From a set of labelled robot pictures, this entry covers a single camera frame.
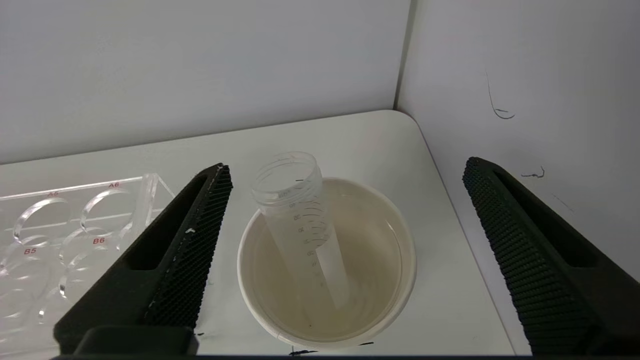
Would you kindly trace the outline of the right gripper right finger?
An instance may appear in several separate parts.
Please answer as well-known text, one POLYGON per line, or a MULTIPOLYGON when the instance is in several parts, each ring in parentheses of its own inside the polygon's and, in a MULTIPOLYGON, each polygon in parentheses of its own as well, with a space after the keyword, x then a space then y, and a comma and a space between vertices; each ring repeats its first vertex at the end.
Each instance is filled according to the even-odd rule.
POLYGON ((639 355, 635 278, 493 162, 462 182, 534 355, 639 355))

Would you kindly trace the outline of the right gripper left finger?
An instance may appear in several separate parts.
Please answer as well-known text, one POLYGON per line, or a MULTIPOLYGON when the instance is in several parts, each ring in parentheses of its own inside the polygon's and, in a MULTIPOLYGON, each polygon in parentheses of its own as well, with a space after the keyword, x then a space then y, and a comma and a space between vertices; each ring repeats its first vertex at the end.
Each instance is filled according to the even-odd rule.
POLYGON ((197 173, 55 324, 61 356, 193 356, 233 190, 221 162, 197 173))

